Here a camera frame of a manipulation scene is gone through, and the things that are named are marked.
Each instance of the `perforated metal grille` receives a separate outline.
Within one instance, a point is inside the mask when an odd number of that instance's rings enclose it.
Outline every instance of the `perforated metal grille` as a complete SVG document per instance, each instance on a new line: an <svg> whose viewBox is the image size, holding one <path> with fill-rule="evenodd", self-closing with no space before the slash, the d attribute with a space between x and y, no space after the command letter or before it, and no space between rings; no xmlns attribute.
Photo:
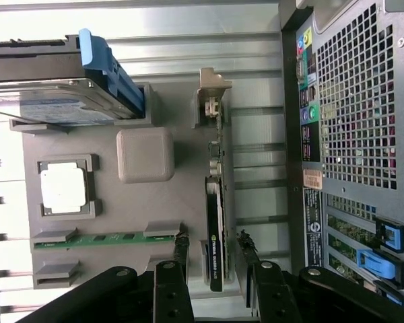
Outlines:
<svg viewBox="0 0 404 323"><path fill-rule="evenodd" d="M329 207L349 213L356 217L361 217L368 221L375 221L377 208L364 203L355 202L343 197L327 194L327 204Z"/></svg>
<svg viewBox="0 0 404 323"><path fill-rule="evenodd" d="M373 5L317 57L324 176L397 189L393 27Z"/></svg>

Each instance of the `white sticker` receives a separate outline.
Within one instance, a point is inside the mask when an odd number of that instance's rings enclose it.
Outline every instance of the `white sticker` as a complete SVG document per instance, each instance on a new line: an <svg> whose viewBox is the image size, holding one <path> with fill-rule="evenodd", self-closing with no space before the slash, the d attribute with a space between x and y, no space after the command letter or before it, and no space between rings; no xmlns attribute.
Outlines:
<svg viewBox="0 0 404 323"><path fill-rule="evenodd" d="M0 98L0 112L55 124L105 124L114 120L99 111L86 110L86 104L76 99L13 99Z"/></svg>
<svg viewBox="0 0 404 323"><path fill-rule="evenodd" d="M320 170L304 170L304 186L321 190L323 187L323 177Z"/></svg>
<svg viewBox="0 0 404 323"><path fill-rule="evenodd" d="M311 73L308 74L308 84L313 84L315 81L317 81L317 74L316 73Z"/></svg>

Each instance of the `label sticker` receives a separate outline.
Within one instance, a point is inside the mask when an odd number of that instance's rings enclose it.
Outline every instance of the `label sticker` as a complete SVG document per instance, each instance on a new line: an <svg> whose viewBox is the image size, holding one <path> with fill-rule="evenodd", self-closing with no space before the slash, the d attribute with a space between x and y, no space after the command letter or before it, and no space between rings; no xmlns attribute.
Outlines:
<svg viewBox="0 0 404 323"><path fill-rule="evenodd" d="M308 84L311 85L317 81L317 74L316 73L311 73L308 74Z"/></svg>
<svg viewBox="0 0 404 323"><path fill-rule="evenodd" d="M312 44L312 31L311 27L304 33L304 49L307 49Z"/></svg>
<svg viewBox="0 0 404 323"><path fill-rule="evenodd" d="M320 170L304 170L304 186L321 190L323 187L323 177Z"/></svg>
<svg viewBox="0 0 404 323"><path fill-rule="evenodd" d="M114 118L86 108L76 99L14 100L0 98L0 112L53 124L108 124Z"/></svg>
<svg viewBox="0 0 404 323"><path fill-rule="evenodd" d="M305 265L323 266L321 192L304 188Z"/></svg>

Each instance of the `beige square component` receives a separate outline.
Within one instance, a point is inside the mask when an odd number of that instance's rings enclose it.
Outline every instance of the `beige square component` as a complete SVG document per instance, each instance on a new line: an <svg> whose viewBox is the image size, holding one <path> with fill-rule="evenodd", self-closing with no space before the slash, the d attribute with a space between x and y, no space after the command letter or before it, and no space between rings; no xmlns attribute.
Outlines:
<svg viewBox="0 0 404 323"><path fill-rule="evenodd" d="M123 129L116 148L124 183L165 182L175 173L174 141L167 128Z"/></svg>

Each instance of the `green circuit board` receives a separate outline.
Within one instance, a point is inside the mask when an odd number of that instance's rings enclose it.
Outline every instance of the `green circuit board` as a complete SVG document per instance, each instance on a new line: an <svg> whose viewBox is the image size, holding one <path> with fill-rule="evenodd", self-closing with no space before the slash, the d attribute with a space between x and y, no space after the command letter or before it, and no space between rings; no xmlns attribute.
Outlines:
<svg viewBox="0 0 404 323"><path fill-rule="evenodd" d="M361 227L340 220L332 215L328 215L328 226L369 248L378 247L376 235Z"/></svg>
<svg viewBox="0 0 404 323"><path fill-rule="evenodd" d="M356 250L348 244L345 244L330 234L328 234L328 244L340 254L348 257L351 261L356 262Z"/></svg>
<svg viewBox="0 0 404 323"><path fill-rule="evenodd" d="M144 237L143 232L113 233L113 234L84 234L76 235L66 242L49 242L35 244L34 249L77 248L90 246L111 246L117 244L150 244L174 241L174 236Z"/></svg>
<svg viewBox="0 0 404 323"><path fill-rule="evenodd" d="M361 283L364 279L359 276L355 271L347 267L340 260L336 259L332 254L329 255L329 266L334 268L341 276L353 281L354 283Z"/></svg>

